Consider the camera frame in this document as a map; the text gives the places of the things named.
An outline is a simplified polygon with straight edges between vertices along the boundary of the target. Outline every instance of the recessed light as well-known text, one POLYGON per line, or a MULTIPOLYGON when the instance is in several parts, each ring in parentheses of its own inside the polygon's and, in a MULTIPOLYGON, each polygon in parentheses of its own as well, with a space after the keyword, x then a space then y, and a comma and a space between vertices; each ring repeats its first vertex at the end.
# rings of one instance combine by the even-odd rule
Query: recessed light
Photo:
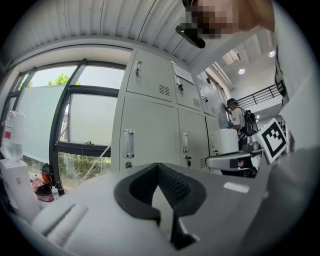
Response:
POLYGON ((269 57, 272 58, 276 55, 276 52, 274 50, 269 52, 269 57))
POLYGON ((244 68, 241 68, 241 69, 239 70, 239 75, 242 75, 244 72, 246 72, 246 70, 245 70, 244 68))

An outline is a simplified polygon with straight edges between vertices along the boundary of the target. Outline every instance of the locker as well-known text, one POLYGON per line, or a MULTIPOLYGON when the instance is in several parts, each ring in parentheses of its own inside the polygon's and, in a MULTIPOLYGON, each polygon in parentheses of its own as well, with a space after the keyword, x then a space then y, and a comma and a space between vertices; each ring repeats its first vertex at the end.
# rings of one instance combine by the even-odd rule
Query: locker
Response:
POLYGON ((202 104, 196 81, 193 79, 194 84, 192 84, 189 81, 178 77, 173 63, 171 64, 171 68, 173 73, 176 103, 194 110, 202 111, 202 104))
POLYGON ((205 117, 178 109, 181 144, 181 166, 188 167, 188 157, 191 157, 191 169, 209 170, 206 158, 209 156, 208 135, 205 117))
POLYGON ((211 157, 219 155, 222 149, 218 118, 206 114, 205 121, 209 140, 209 154, 211 157))
POLYGON ((123 170, 126 163, 127 166, 156 162, 177 164, 177 119, 178 112, 173 107, 125 98, 121 121, 119 169, 123 170), (133 143, 128 139, 128 132, 133 137, 133 143), (129 152, 126 152, 128 140, 133 148, 129 145, 129 152))
POLYGON ((138 50, 127 86, 127 92, 172 102, 169 62, 152 53, 138 50))
POLYGON ((217 99, 214 97, 214 89, 209 83, 196 78, 196 83, 199 87, 201 101, 203 105, 203 111, 211 116, 218 117, 217 99))

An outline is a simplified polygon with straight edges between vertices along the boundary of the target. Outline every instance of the black metal railing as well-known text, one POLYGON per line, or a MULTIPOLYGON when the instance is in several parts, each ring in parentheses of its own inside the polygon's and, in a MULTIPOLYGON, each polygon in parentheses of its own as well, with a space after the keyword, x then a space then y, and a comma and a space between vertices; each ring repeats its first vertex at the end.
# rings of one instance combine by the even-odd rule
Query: black metal railing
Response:
POLYGON ((238 103, 242 108, 250 107, 261 102, 273 99, 280 96, 280 93, 275 85, 271 85, 265 89, 259 90, 247 97, 238 99, 238 103))

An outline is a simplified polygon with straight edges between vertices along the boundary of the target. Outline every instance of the bottle with red label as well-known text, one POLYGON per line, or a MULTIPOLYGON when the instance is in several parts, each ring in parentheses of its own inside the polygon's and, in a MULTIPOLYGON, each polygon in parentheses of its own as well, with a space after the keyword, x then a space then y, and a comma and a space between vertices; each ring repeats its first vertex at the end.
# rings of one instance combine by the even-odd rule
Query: bottle with red label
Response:
POLYGON ((24 155, 25 134, 25 115, 16 111, 9 111, 4 124, 1 152, 12 163, 19 161, 24 155))

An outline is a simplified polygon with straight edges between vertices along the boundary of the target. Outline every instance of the black bag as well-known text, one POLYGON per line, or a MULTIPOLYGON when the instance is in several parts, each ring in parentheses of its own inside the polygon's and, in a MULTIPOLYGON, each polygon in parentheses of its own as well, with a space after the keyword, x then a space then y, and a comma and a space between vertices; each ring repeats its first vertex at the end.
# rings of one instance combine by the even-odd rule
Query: black bag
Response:
POLYGON ((251 110, 243 110, 241 107, 240 109, 244 113, 244 127, 241 128, 241 131, 246 136, 252 136, 258 131, 256 116, 254 113, 251 113, 251 110))

